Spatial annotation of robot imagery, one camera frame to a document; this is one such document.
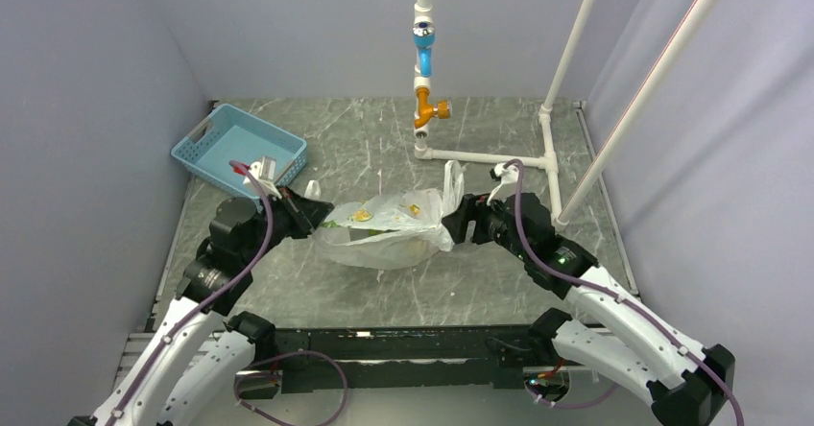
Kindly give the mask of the white printed plastic bag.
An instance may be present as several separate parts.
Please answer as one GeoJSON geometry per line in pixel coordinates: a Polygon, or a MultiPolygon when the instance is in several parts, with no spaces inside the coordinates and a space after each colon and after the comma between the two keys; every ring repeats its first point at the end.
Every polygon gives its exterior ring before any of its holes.
{"type": "Polygon", "coordinates": [[[337,264],[376,270],[411,268],[454,246],[443,218],[464,195],[461,164],[444,165],[443,188],[410,190],[334,208],[313,235],[317,255],[337,264]]]}

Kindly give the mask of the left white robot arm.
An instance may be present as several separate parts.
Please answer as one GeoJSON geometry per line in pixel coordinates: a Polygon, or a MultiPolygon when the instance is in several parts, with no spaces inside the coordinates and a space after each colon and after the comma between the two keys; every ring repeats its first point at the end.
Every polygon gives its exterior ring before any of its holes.
{"type": "Polygon", "coordinates": [[[275,326],[230,312],[259,260],[285,239],[309,237],[333,208],[288,187],[277,197],[222,201],[147,347],[108,399],[70,424],[189,425],[239,370],[267,366],[275,326]]]}

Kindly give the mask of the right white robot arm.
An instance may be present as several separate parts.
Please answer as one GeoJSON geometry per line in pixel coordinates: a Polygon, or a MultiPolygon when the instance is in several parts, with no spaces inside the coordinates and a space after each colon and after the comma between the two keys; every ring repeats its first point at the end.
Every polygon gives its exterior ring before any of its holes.
{"type": "Polygon", "coordinates": [[[725,404],[743,424],[733,354],[686,336],[634,298],[592,254],[556,232],[536,195],[489,201],[467,194],[445,209],[442,223],[457,244],[507,250],[542,289],[611,332],[598,334],[564,311],[548,310],[528,329],[535,360],[559,357],[598,371],[642,400],[662,425],[708,425],[725,404]]]}

